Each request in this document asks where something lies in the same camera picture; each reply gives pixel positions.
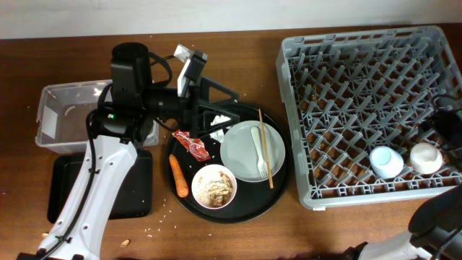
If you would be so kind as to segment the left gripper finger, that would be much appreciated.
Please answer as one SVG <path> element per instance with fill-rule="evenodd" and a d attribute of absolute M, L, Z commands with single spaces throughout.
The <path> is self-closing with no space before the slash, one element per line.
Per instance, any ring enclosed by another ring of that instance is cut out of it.
<path fill-rule="evenodd" d="M 207 77 L 202 77 L 200 80 L 200 98 L 209 102 L 210 89 L 217 90 L 218 92 L 224 93 L 228 96 L 228 99 L 216 101 L 216 103 L 237 103 L 240 95 L 225 86 L 221 85 L 214 80 Z"/>
<path fill-rule="evenodd" d="M 200 108 L 196 131 L 197 137 L 204 137 L 240 122 L 238 114 L 224 108 Z"/>

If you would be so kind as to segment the wooden chopstick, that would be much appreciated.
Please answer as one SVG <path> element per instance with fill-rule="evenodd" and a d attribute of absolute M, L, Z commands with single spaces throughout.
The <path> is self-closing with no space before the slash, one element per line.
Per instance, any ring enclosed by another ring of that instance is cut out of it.
<path fill-rule="evenodd" d="M 267 166 L 269 186 L 270 186 L 270 189 L 273 189 L 274 183 L 272 179 L 272 173 L 271 173 L 271 167 L 270 167 L 270 161 L 269 161 L 269 151 L 268 151 L 267 142 L 266 142 L 266 132 L 265 132 L 263 115 L 262 115 L 261 109 L 258 109 L 258 113 L 259 113 L 259 121 L 261 123 L 261 134 L 262 134 L 262 140 L 263 140 L 263 148 L 264 148 L 265 157 L 266 157 L 266 166 Z"/>

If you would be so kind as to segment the blue cup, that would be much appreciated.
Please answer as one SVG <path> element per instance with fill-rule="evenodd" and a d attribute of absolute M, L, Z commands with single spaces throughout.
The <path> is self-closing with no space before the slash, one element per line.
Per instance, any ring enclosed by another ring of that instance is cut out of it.
<path fill-rule="evenodd" d="M 386 146 L 379 146 L 371 151 L 370 164 L 373 172 L 381 178 L 394 178 L 404 168 L 402 156 Z"/>

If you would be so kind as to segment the white cup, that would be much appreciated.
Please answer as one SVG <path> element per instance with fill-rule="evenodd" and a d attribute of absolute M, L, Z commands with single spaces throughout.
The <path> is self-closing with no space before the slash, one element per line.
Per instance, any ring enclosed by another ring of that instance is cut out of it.
<path fill-rule="evenodd" d="M 410 161 L 413 169 L 420 174 L 431 174 L 443 165 L 443 155 L 439 149 L 428 143 L 418 143 L 411 149 Z"/>

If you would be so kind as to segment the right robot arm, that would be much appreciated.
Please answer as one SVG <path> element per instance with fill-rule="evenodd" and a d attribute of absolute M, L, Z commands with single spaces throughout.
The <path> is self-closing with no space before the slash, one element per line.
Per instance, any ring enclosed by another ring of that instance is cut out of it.
<path fill-rule="evenodd" d="M 432 97 L 436 110 L 419 130 L 433 130 L 443 140 L 448 165 L 461 170 L 461 109 L 448 110 L 439 100 L 460 99 L 448 94 Z M 461 185 L 423 203 L 413 214 L 408 230 L 380 243 L 364 242 L 348 248 L 342 259 L 460 259 Z"/>

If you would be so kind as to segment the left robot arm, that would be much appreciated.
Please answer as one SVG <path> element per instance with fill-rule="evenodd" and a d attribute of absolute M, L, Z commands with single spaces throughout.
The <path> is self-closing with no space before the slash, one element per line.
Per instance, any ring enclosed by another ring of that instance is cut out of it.
<path fill-rule="evenodd" d="M 167 59 L 142 43 L 122 43 L 112 50 L 112 82 L 96 109 L 86 117 L 84 162 L 56 223 L 34 254 L 18 259 L 98 259 L 105 226 L 117 194 L 154 124 L 173 119 L 192 138 L 239 122 L 225 109 L 239 95 L 202 76 L 208 56 L 178 45 L 173 54 L 184 63 L 178 86 L 152 80 L 152 66 L 172 70 Z"/>

